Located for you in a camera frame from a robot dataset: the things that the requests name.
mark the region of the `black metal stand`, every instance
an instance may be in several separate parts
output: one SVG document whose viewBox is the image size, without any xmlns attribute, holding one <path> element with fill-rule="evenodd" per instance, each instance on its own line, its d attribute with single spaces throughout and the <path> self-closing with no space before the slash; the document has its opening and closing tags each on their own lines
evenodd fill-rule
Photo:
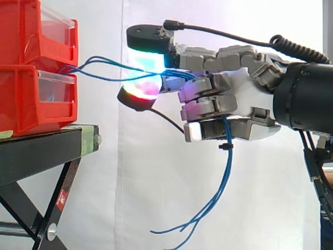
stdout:
<svg viewBox="0 0 333 250">
<path fill-rule="evenodd" d="M 57 225 L 70 193 L 81 157 L 98 150 L 97 126 L 0 141 L 0 203 L 16 219 L 0 222 L 0 235 L 29 237 L 33 250 L 66 250 Z M 40 214 L 17 181 L 65 163 L 48 209 Z"/>
</svg>

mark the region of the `rgb light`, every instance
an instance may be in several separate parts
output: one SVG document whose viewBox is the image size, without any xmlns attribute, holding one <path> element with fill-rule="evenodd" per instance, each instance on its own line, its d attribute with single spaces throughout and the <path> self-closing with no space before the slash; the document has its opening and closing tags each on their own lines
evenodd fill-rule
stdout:
<svg viewBox="0 0 333 250">
<path fill-rule="evenodd" d="M 129 48 L 130 65 L 145 71 L 162 73 L 165 71 L 164 56 L 155 53 L 135 51 Z M 147 73 L 132 70 L 128 78 L 143 76 Z M 135 81 L 123 83 L 123 88 L 130 94 L 147 100 L 157 99 L 157 95 L 162 87 L 160 76 L 142 78 Z"/>
</svg>

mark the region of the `red plastic drawer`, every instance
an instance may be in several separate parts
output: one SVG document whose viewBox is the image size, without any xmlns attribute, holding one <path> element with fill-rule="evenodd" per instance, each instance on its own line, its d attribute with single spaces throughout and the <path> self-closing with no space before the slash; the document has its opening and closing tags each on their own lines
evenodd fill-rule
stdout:
<svg viewBox="0 0 333 250">
<path fill-rule="evenodd" d="M 0 66 L 0 138 L 60 130 L 77 120 L 76 76 Z"/>
<path fill-rule="evenodd" d="M 57 72 L 78 65 L 78 23 L 40 0 L 0 0 L 0 65 Z"/>
</svg>

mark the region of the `blue cable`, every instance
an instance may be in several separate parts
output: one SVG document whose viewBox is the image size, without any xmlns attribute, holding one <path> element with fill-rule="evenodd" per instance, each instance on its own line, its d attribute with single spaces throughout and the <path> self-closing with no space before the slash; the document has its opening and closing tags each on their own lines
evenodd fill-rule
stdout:
<svg viewBox="0 0 333 250">
<path fill-rule="evenodd" d="M 93 74 L 89 75 L 89 73 L 87 73 L 85 71 L 82 71 L 83 68 L 85 68 L 87 65 L 92 64 L 92 63 L 110 64 L 110 65 L 118 66 L 118 67 L 121 67 L 121 68 L 129 69 L 129 70 L 136 70 L 136 71 L 148 73 L 148 75 L 145 75 L 144 77 L 140 77 L 139 79 L 145 78 L 145 77 L 150 77 L 150 76 L 161 75 L 161 76 L 184 78 L 184 79 L 186 79 L 188 81 L 188 80 L 191 80 L 191 79 L 193 79 L 193 78 L 196 77 L 194 74 L 191 74 L 191 73 L 188 73 L 188 72 L 177 71 L 177 70 L 170 70 L 170 69 L 167 69 L 167 70 L 165 70 L 162 73 L 154 73 L 154 72 L 150 72 L 150 71 L 145 71 L 143 69 L 139 69 L 139 68 L 134 68 L 134 67 L 130 67 L 130 66 L 127 66 L 127 65 L 123 65 L 121 63 L 118 63 L 116 61 L 113 61 L 111 59 L 108 59 L 108 58 L 102 57 L 102 56 L 92 56 L 83 65 L 81 65 L 81 66 L 79 66 L 77 68 L 73 67 L 71 65 L 63 66 L 57 72 L 61 72 L 61 71 L 65 70 L 65 69 L 67 69 L 67 68 L 71 68 L 72 70 L 67 71 L 64 74 L 72 74 L 72 73 L 75 73 L 75 72 L 80 72 L 80 73 L 83 73 L 83 74 L 85 74 L 87 76 L 96 77 L 96 78 L 99 78 L 99 79 L 102 79 L 102 80 L 111 81 L 111 79 L 109 79 L 109 78 L 99 77 L 99 76 L 96 76 L 96 75 L 93 75 Z"/>
<path fill-rule="evenodd" d="M 92 78 L 97 78 L 97 79 L 100 79 L 100 80 L 104 80 L 104 81 L 109 81 L 109 82 L 124 82 L 124 81 L 134 81 L 134 80 L 138 80 L 138 79 L 142 79 L 142 78 L 146 78 L 146 77 L 152 77 L 152 76 L 156 76 L 156 74 L 146 74 L 144 76 L 140 76 L 140 77 L 134 77 L 134 78 L 127 78 L 127 79 L 111 79 L 111 78 L 105 78 L 105 77 L 100 77 L 100 76 L 97 76 L 95 74 L 90 74 L 90 73 L 87 73 L 79 68 L 76 68 L 74 66 L 71 66 L 71 65 L 67 65 L 67 67 L 69 68 L 72 68 L 72 69 L 75 69 L 77 72 L 80 72 L 88 77 L 92 77 Z"/>
<path fill-rule="evenodd" d="M 228 144 L 232 144 L 232 133 L 231 133 L 231 129 L 230 129 L 230 125 L 226 119 L 225 116 L 223 116 L 223 122 L 224 122 L 224 126 L 225 126 L 225 131 L 226 131 L 226 137 L 227 137 L 227 142 Z M 233 161 L 233 149 L 229 148 L 228 149 L 228 160 L 227 160 L 227 164 L 226 164 L 226 168 L 223 174 L 223 178 L 220 184 L 220 187 L 218 189 L 218 191 L 216 192 L 216 194 L 210 199 L 210 201 L 188 222 L 185 223 L 183 225 L 177 226 L 175 228 L 171 228 L 165 231 L 150 231 L 151 233 L 154 234 L 164 234 L 164 233 L 169 233 L 172 232 L 174 230 L 180 229 L 181 228 L 181 232 L 184 231 L 190 224 L 195 223 L 193 229 L 191 230 L 190 235 L 186 238 L 185 241 L 183 241 L 179 246 L 177 246 L 174 249 L 179 249 L 180 247 L 182 247 L 184 244 L 186 244 L 186 242 L 189 241 L 189 239 L 191 238 L 192 234 L 195 231 L 195 228 L 197 227 L 198 223 L 200 222 L 201 219 L 203 219 L 212 209 L 213 207 L 217 204 L 217 202 L 219 201 L 230 176 L 231 173 L 231 167 L 232 167 L 232 161 Z"/>
</svg>

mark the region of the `green tape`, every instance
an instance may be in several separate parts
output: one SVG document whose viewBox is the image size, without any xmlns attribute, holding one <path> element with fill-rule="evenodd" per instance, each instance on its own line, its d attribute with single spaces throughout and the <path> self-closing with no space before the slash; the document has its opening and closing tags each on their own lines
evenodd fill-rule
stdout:
<svg viewBox="0 0 333 250">
<path fill-rule="evenodd" d="M 0 132 L 0 139 L 11 138 L 13 133 L 14 133 L 13 130 L 7 130 L 7 131 Z"/>
<path fill-rule="evenodd" d="M 68 126 L 63 129 L 81 129 L 81 156 L 90 154 L 94 151 L 94 126 L 91 125 L 80 125 L 80 126 Z"/>
</svg>

